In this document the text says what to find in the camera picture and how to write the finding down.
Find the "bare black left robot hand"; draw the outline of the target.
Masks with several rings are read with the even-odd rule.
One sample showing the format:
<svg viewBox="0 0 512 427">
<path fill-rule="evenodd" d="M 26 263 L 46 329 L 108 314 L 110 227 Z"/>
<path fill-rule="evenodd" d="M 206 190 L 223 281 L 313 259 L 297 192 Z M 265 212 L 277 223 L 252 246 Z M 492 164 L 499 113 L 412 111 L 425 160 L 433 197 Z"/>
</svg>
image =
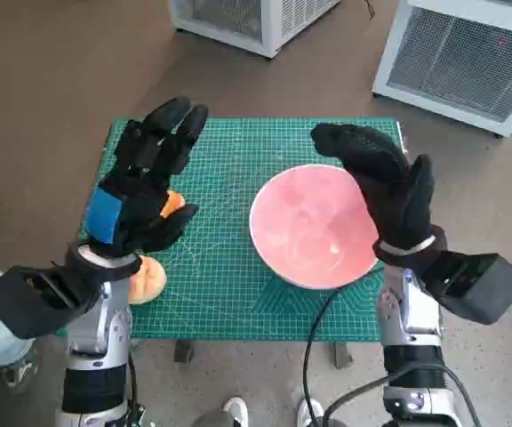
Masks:
<svg viewBox="0 0 512 427">
<path fill-rule="evenodd" d="M 126 123 L 115 163 L 91 195 L 84 231 L 91 249 L 117 258 L 160 252 L 183 234 L 198 210 L 185 204 L 162 214 L 171 178 L 183 172 L 204 129 L 209 109 L 189 98 L 172 98 L 143 120 Z"/>
</svg>

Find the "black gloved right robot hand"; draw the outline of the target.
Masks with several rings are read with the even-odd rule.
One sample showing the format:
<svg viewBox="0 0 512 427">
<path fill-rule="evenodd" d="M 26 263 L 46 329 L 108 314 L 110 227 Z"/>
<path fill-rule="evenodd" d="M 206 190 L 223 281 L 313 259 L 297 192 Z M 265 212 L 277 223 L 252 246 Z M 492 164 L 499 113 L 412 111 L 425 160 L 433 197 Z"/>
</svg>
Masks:
<svg viewBox="0 0 512 427">
<path fill-rule="evenodd" d="M 368 126 L 320 123 L 311 138 L 319 155 L 339 159 L 353 176 L 381 242 L 400 253 L 434 243 L 435 182 L 428 156 L 411 164 L 389 136 Z"/>
</svg>

